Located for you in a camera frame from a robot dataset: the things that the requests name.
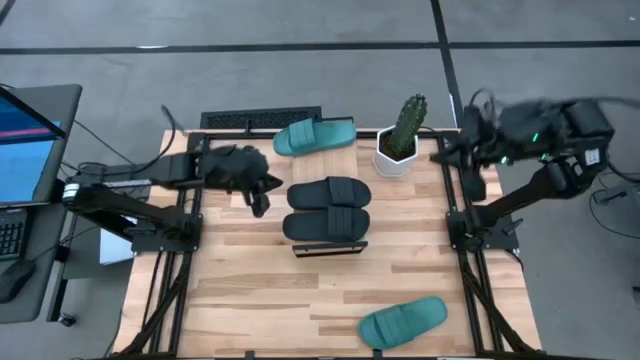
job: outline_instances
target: computer mouse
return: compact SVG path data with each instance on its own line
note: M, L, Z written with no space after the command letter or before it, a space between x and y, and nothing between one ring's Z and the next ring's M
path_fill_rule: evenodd
M34 261L18 259L0 274L0 304L13 300L35 269Z

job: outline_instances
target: gray floor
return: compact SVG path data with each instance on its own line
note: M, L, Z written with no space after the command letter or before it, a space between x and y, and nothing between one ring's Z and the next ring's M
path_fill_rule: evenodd
M635 0L441 2L451 41L640 37ZM19 0L0 26L0 48L436 39L429 2L418 0ZM455 50L452 56L463 99L482 86L505 101L640 98L637 48ZM406 97L423 92L430 101L428 125L453 125L437 50L0 56L0 82L81 84L78 119L137 161L158 151L167 128L162 103L187 127L197 127L202 111L304 105L381 127L393 122ZM613 160L638 171L638 116L613 106L606 112L618 130ZM117 162L80 128L68 149L72 163ZM536 163L500 168L504 190L528 181L535 169ZM587 196L544 201L518 214L525 219L518 235L540 337L555 354L634 359L640 353L640 311L631 287L640 285L640 240L599 228ZM640 234L630 204L596 212L611 227ZM78 316L78 324L45 324L41 316L0 325L3 358L101 356L126 285L126 274L72 282L63 308Z

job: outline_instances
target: white plant pot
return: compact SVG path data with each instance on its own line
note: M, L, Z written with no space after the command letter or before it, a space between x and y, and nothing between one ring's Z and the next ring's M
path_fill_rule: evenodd
M413 164L414 161L418 158L418 136L416 135L414 138L414 145L416 152L411 156L401 161L395 161L383 154L380 151L380 137L385 133L393 130L395 126L388 127L386 129L378 131L378 136L376 137L376 154L373 156L373 165L378 170L380 176L384 177L400 177L404 175L405 171Z

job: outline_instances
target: teal slide sandal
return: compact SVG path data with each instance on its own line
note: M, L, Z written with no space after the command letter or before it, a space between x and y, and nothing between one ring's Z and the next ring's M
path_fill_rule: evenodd
M413 340L446 319L444 301L433 296L365 316L358 325L358 334L372 349L390 349Z
M295 122L273 138L278 155L300 156L316 151L350 145L356 139L356 127L351 121L322 121L312 119Z

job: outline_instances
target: black slide sandal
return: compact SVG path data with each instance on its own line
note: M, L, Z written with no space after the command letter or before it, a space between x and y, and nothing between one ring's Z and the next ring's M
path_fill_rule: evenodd
M360 180L329 176L324 180L291 185L287 190L287 202L298 210L322 210L329 206L360 208L371 202L371 190Z
M369 230L369 213L331 206L324 211L289 214L282 222L284 235L297 241L348 242Z

